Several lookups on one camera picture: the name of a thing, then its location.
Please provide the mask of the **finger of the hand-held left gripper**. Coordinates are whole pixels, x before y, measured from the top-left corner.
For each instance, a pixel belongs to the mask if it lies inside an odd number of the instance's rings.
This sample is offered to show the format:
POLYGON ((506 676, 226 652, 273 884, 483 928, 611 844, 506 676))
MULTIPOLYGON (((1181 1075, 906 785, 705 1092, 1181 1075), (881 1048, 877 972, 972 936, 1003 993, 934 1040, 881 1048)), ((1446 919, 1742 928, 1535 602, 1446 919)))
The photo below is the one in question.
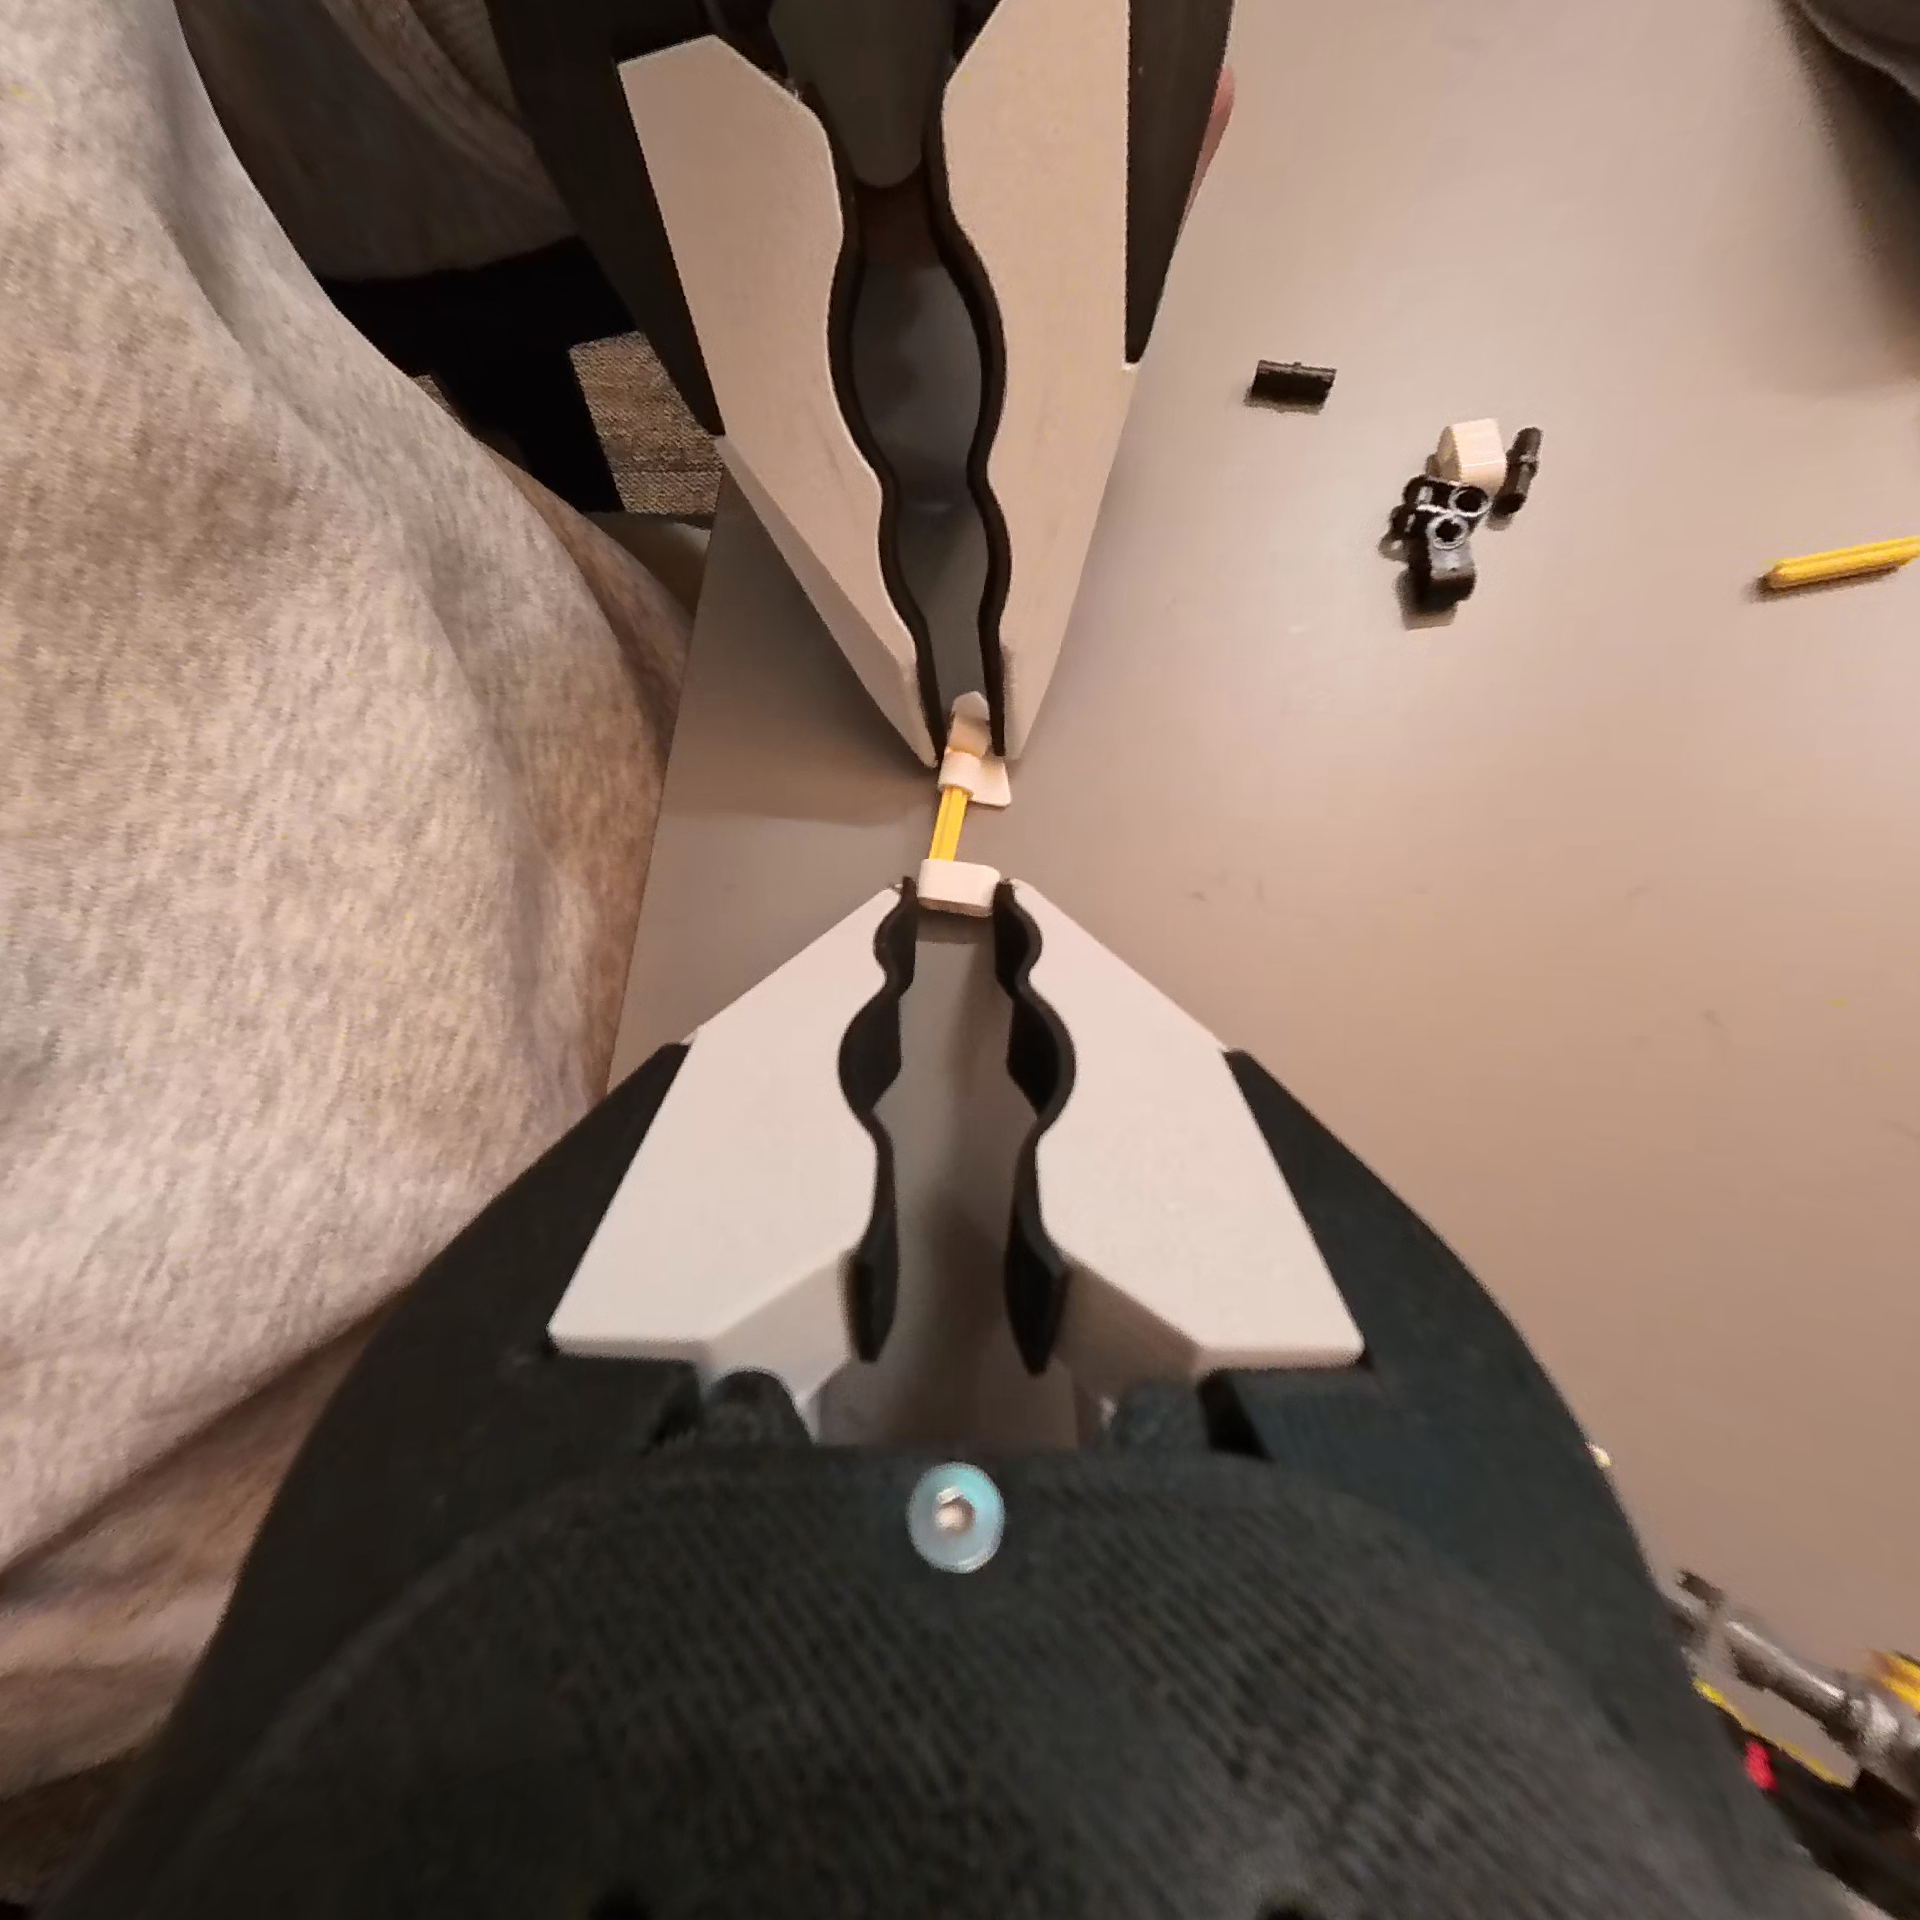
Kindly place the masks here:
POLYGON ((813 104, 717 37, 618 66, 737 489, 881 716, 943 745, 893 488, 850 372, 862 250, 813 104))
POLYGON ((996 5, 943 85, 927 184, 981 352, 969 484, 999 752, 1051 687, 1121 445, 1126 351, 1124 2, 996 5))

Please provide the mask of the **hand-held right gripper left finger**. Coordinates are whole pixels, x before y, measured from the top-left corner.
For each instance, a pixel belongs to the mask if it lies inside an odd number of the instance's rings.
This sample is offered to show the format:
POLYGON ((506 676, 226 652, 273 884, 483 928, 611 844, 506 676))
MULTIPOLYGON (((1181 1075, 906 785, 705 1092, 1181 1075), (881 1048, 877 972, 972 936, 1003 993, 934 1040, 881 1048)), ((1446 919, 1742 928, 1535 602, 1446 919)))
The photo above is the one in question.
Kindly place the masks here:
POLYGON ((547 1323, 557 1354, 764 1373, 799 1412, 882 1354, 899 1208, 877 1105, 918 919, 911 882, 881 890, 661 1050, 662 1099, 547 1323))

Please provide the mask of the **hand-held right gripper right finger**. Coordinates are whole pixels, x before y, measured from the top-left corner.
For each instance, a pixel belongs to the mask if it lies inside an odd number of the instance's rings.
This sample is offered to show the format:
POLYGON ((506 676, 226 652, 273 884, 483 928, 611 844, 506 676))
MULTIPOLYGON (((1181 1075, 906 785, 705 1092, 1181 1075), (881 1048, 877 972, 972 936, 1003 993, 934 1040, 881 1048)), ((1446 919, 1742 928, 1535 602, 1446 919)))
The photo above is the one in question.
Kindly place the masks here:
POLYGON ((1223 1042, 1029 882, 999 884, 1031 1111, 1003 1301, 1031 1377, 1356 1364, 1363 1340, 1223 1042))

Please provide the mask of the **white lego steering arm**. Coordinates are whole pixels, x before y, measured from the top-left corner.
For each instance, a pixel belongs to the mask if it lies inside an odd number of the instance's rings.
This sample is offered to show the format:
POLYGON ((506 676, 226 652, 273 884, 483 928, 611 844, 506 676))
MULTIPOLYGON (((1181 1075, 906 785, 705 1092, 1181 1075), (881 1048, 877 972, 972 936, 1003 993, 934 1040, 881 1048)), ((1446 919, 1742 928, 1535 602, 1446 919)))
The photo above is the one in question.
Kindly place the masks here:
POLYGON ((991 748, 991 714, 983 692, 959 692, 948 712, 948 730, 938 787, 966 796, 985 810, 1009 810, 1012 785, 1006 761, 991 748))

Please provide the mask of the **lego helicopter model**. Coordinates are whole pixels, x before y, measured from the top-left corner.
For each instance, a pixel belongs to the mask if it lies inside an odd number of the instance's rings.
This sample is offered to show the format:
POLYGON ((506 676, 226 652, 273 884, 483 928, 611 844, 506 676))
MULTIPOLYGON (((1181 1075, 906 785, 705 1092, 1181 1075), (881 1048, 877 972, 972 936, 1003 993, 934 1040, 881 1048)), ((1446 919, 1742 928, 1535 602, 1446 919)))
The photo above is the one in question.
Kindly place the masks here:
POLYGON ((1667 1593, 1694 1690, 1711 1705, 1751 1785, 1833 1879, 1885 1914, 1916 1908, 1917 1708, 1916 1660, 1881 1652, 1869 1672, 1833 1669, 1780 1643, 1726 1592, 1694 1573, 1667 1593), (1718 1679, 1780 1700, 1851 1768, 1838 1775, 1766 1738, 1718 1679))

